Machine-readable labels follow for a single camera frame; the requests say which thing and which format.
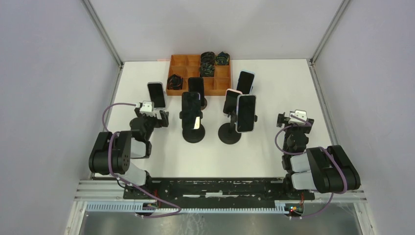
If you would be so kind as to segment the white-blue case phone front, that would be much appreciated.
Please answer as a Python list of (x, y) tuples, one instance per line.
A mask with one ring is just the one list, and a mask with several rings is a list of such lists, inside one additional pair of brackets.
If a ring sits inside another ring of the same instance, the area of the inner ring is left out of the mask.
[(236, 106), (236, 131), (238, 133), (252, 132), (255, 123), (256, 96), (254, 94), (242, 94), (237, 98)]

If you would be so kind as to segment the black clamp stand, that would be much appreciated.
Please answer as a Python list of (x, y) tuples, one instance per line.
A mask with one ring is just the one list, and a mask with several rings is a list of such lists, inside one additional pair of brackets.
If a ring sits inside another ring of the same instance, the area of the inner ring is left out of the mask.
[(194, 122), (190, 121), (189, 112), (180, 111), (179, 118), (182, 120), (182, 136), (186, 142), (198, 143), (205, 137), (206, 130), (201, 123), (201, 119), (203, 118), (202, 111), (195, 116)]
[(228, 115), (228, 117), (230, 117), (230, 121), (220, 126), (218, 130), (218, 137), (223, 143), (232, 145), (232, 144), (237, 143), (241, 139), (242, 133), (238, 133), (236, 131), (236, 121), (237, 121), (236, 110), (233, 111), (231, 115)]

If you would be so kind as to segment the pink case phone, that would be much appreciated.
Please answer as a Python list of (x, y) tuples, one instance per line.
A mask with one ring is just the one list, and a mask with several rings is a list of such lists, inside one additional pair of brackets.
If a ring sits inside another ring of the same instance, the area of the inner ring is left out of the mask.
[(237, 106), (237, 98), (239, 95), (242, 95), (243, 93), (238, 90), (234, 89), (227, 89), (226, 95), (225, 95), (225, 103), (223, 108), (223, 113), (225, 115), (231, 115), (233, 111), (236, 110)]

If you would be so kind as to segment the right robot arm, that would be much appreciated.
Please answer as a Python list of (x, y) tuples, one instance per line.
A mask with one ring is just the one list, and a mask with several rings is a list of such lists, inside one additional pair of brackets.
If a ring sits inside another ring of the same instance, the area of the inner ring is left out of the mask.
[(282, 192), (289, 200), (306, 190), (343, 194), (361, 186), (359, 173), (340, 145), (307, 147), (313, 124), (314, 120), (302, 110), (277, 116), (277, 135), (283, 135), (283, 144), (276, 147), (287, 171)]

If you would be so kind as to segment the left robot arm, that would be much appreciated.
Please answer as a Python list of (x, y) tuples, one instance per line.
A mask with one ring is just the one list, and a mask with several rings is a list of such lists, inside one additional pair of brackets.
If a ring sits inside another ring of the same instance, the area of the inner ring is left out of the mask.
[(130, 130), (98, 134), (89, 157), (89, 169), (92, 173), (115, 177), (128, 189), (135, 188), (136, 195), (145, 200), (155, 190), (152, 178), (131, 160), (150, 157), (153, 147), (150, 137), (154, 129), (169, 126), (169, 112), (158, 110), (151, 115), (141, 114), (138, 108), (135, 112), (137, 117), (130, 121)]

